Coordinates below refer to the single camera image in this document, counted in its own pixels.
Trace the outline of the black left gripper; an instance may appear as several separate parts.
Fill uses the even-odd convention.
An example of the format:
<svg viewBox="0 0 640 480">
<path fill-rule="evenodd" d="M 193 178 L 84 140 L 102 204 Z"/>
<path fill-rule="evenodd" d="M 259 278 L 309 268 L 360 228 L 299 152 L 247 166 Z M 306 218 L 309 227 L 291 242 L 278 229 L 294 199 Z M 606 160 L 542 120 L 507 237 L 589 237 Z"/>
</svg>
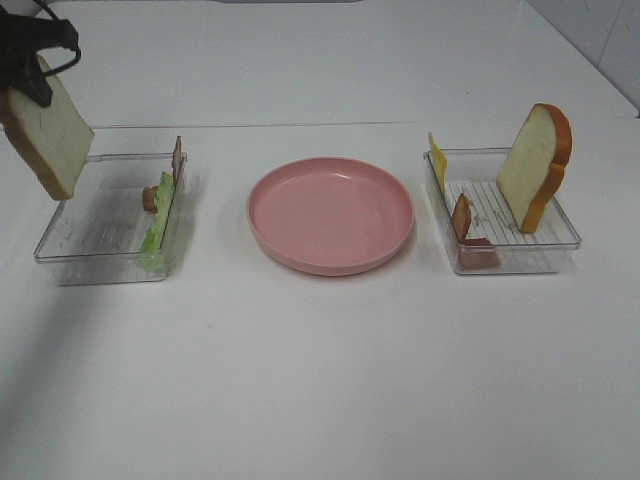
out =
<svg viewBox="0 0 640 480">
<path fill-rule="evenodd" d="M 75 27 L 52 12 L 49 15 L 50 19 L 41 19 L 1 10 L 1 87 L 16 88 L 43 108 L 51 105 L 53 97 L 47 78 L 80 61 L 79 35 Z M 58 47 L 73 51 L 74 58 L 44 71 L 38 52 Z"/>
</svg>

